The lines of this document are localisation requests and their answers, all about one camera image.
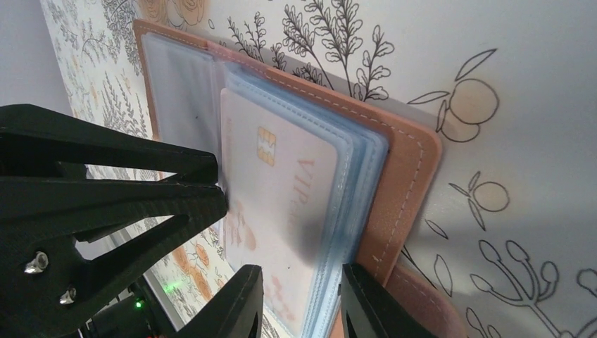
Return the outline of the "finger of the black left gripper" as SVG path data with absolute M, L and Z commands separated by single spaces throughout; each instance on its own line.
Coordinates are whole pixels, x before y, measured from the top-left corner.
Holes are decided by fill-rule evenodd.
M 1 107 L 1 175 L 65 177 L 62 163 L 162 171 L 182 182 L 218 181 L 212 153 L 134 137 L 32 104 Z
M 209 184 L 3 179 L 1 336 L 76 331 L 227 209 Z M 75 247 L 158 216 L 162 223 L 92 260 Z

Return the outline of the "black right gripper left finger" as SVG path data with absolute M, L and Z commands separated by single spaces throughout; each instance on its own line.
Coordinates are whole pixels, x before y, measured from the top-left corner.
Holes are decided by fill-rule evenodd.
M 175 336 L 179 338 L 256 338 L 263 321 L 263 274 L 243 265 Z

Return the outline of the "tan leather card holder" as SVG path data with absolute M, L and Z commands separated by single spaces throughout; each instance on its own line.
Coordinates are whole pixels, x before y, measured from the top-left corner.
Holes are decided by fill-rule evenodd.
M 133 30 L 138 44 L 152 32 L 210 52 L 387 136 L 389 153 L 356 260 L 431 333 L 437 337 L 466 337 L 465 323 L 447 297 L 397 263 L 441 159 L 441 141 L 429 128 L 196 35 L 148 20 L 135 20 Z

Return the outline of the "white VIP chip card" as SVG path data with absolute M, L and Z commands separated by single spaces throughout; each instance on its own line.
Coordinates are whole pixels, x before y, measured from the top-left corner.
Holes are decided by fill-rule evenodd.
M 221 92 L 230 210 L 224 251 L 233 268 L 260 265 L 265 304 L 299 336 L 318 264 L 337 150 L 231 89 Z

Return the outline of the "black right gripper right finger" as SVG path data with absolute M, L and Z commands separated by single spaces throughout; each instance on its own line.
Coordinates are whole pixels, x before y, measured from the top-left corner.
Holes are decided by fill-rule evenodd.
M 395 298 L 358 263 L 342 266 L 341 316 L 348 338 L 432 338 Z

